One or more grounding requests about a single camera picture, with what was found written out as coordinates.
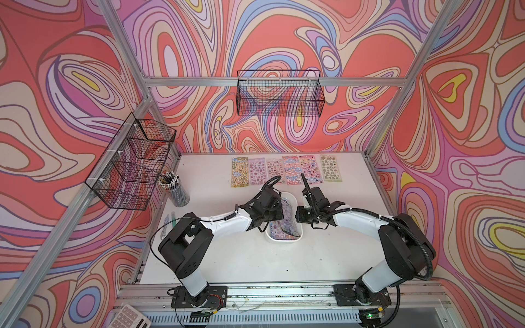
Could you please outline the white plastic storage tray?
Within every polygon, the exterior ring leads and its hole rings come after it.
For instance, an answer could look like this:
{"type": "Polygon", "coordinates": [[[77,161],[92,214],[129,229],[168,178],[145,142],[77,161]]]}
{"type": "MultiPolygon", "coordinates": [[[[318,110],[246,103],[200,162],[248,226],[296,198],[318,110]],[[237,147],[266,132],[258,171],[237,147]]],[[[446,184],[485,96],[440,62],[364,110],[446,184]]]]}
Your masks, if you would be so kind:
{"type": "Polygon", "coordinates": [[[265,231],[266,238],[272,243],[295,243],[303,236],[303,228],[296,220],[298,201],[293,194],[281,193],[283,219],[271,221],[265,231]]]}

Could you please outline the pink puffy sticker sheet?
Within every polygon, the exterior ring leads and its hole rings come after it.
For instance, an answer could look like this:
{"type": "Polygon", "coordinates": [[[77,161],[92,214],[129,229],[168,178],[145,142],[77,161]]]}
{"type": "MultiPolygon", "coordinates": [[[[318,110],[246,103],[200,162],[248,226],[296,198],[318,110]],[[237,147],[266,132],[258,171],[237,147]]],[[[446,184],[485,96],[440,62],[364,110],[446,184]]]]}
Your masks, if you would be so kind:
{"type": "Polygon", "coordinates": [[[249,159],[249,181],[251,185],[263,185],[267,181],[265,158],[249,159]]]}

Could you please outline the pink bonbon sticker sheet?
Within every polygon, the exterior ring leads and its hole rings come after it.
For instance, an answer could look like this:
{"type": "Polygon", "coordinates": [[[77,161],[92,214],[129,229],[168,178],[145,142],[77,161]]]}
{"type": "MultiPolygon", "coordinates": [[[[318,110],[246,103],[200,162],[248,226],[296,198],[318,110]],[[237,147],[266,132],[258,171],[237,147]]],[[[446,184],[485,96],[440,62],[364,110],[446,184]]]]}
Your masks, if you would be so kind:
{"type": "Polygon", "coordinates": [[[286,174],[284,171],[284,164],[282,158],[270,158],[266,160],[267,174],[269,178],[280,176],[279,185],[286,183],[286,174]]]}

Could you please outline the green cream sticker sheet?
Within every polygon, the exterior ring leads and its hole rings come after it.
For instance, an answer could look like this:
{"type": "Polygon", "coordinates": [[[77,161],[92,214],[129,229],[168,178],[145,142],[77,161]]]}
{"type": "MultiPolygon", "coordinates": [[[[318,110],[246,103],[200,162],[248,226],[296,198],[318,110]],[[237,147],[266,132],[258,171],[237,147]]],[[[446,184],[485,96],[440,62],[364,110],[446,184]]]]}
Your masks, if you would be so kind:
{"type": "Polygon", "coordinates": [[[343,181],[335,156],[321,155],[321,173],[326,182],[340,183],[343,181]]]}

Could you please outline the yellow green sticker sheet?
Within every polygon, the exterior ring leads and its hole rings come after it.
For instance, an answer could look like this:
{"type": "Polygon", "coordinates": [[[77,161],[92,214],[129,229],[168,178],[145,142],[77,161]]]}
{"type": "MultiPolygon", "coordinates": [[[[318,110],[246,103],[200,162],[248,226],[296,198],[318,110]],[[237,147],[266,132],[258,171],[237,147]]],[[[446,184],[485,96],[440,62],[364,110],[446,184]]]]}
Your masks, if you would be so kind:
{"type": "Polygon", "coordinates": [[[231,187],[248,187],[249,182],[249,158],[236,157],[232,159],[231,165],[231,187]]]}

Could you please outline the blue red animal sticker sheet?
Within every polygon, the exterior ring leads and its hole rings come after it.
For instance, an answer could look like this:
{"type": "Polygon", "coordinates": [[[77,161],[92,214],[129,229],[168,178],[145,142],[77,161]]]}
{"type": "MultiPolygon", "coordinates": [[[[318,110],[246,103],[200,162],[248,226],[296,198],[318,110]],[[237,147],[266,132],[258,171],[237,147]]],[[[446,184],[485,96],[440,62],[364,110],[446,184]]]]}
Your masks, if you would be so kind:
{"type": "Polygon", "coordinates": [[[303,185],[302,165],[298,156],[284,156],[282,158],[286,183],[288,185],[303,185]]]}

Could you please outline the pink yellow pastel sticker sheet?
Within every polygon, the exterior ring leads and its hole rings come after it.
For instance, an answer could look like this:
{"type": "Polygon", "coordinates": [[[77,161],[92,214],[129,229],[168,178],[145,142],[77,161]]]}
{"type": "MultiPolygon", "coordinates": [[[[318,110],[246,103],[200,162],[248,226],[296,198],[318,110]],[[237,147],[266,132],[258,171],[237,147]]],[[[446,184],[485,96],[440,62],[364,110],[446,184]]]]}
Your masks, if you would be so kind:
{"type": "Polygon", "coordinates": [[[314,155],[299,156],[302,172],[309,184],[321,184],[323,182],[318,162],[314,155]]]}

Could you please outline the purple holographic sticker sheet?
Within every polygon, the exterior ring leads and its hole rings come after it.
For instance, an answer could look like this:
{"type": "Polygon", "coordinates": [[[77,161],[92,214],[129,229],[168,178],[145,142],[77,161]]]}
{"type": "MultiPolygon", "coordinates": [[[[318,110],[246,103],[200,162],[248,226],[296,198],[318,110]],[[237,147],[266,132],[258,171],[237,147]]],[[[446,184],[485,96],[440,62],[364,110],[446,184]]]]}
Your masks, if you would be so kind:
{"type": "Polygon", "coordinates": [[[286,198],[281,199],[281,205],[283,219],[269,224],[269,238],[275,241],[296,241],[301,238],[302,233],[295,221],[295,207],[286,198]]]}

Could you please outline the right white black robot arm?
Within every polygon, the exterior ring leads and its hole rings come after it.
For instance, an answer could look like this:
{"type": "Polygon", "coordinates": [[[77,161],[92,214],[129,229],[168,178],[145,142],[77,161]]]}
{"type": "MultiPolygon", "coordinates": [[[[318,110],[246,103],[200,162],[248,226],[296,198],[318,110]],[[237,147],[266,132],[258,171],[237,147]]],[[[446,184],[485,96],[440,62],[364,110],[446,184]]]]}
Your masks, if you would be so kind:
{"type": "Polygon", "coordinates": [[[320,230],[320,224],[348,228],[374,238],[381,243],[384,259],[363,273],[354,284],[354,292],[362,302],[390,286],[433,277],[436,250],[415,221],[404,213],[385,216],[366,209],[347,206],[341,201],[330,202],[320,188],[311,187],[301,175],[303,197],[307,206],[300,206],[295,215],[300,224],[320,230]]]}

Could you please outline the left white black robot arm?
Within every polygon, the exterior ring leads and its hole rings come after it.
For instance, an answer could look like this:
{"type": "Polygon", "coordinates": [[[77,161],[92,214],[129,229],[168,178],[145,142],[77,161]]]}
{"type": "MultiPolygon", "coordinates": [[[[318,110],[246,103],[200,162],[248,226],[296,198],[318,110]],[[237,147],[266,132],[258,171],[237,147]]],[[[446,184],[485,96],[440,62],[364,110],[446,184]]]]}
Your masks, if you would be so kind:
{"type": "Polygon", "coordinates": [[[211,242],[251,230],[265,232],[272,221],[284,219],[282,193],[274,187],[281,178],[280,175],[270,178],[252,199],[236,205],[229,213],[214,217],[187,213],[175,219],[176,225],[151,254],[175,274],[191,298],[206,297],[209,282],[200,264],[211,242]]]}

